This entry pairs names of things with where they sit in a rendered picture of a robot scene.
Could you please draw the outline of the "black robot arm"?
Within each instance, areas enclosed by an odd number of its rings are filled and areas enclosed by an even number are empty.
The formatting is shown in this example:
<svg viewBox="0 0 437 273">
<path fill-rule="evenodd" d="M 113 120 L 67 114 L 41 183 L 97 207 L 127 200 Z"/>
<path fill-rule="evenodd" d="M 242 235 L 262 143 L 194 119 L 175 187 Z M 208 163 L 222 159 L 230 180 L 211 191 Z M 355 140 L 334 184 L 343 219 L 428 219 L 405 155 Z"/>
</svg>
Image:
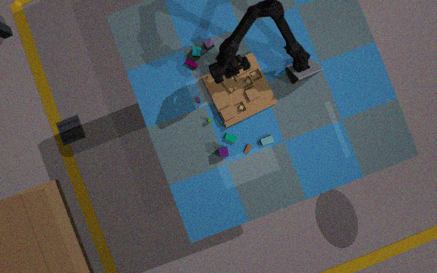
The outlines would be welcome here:
<svg viewBox="0 0 437 273">
<path fill-rule="evenodd" d="M 247 8 L 247 13 L 244 15 L 241 22 L 237 25 L 234 32 L 220 45 L 217 62 L 209 65 L 209 71 L 216 79 L 226 74 L 228 71 L 237 70 L 237 66 L 243 60 L 240 55 L 237 55 L 241 40 L 246 35 L 247 31 L 253 25 L 253 22 L 258 17 L 271 17 L 278 27 L 281 35 L 283 35 L 286 46 L 286 52 L 294 59 L 293 69 L 300 73 L 310 68 L 308 59 L 310 53 L 305 51 L 305 48 L 297 42 L 288 22 L 285 19 L 285 11 L 283 5 L 278 0 L 265 0 L 251 5 Z"/>
</svg>

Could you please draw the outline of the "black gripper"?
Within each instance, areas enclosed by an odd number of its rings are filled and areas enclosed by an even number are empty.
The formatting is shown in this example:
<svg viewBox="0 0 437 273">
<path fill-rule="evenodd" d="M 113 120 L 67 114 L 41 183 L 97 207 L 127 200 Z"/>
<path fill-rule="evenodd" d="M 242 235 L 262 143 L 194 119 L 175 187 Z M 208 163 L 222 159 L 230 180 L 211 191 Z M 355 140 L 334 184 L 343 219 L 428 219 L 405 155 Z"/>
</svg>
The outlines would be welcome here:
<svg viewBox="0 0 437 273">
<path fill-rule="evenodd" d="M 232 77 L 232 75 L 237 75 L 237 74 L 239 74 L 240 73 L 240 69 L 241 68 L 243 68 L 244 69 L 244 71 L 245 70 L 247 70 L 247 69 L 249 69 L 250 68 L 250 63 L 249 63 L 249 61 L 248 61 L 248 59 L 247 59 L 247 57 L 242 57 L 242 62 L 237 66 L 237 70 L 235 70 L 235 71 L 228 71 L 227 69 L 226 69 L 226 74 L 225 74 L 225 77 L 228 79 L 228 78 L 230 78 L 230 77 Z M 218 78 L 216 78 L 215 79 L 215 82 L 216 83 L 221 83 L 223 81 L 223 77 L 222 76 L 220 76 L 220 77 L 218 77 Z"/>
</svg>

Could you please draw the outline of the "small orange flat tile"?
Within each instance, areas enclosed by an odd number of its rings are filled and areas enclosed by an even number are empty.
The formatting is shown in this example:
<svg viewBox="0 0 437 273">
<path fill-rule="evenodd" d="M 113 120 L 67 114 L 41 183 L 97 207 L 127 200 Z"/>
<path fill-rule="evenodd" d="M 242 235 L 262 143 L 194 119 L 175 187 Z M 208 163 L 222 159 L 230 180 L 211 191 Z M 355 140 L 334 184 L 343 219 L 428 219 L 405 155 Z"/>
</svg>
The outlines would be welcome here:
<svg viewBox="0 0 437 273">
<path fill-rule="evenodd" d="M 252 147 L 251 145 L 247 144 L 247 147 L 246 147 L 244 152 L 248 154 L 250 149 L 251 149 L 251 147 Z"/>
</svg>

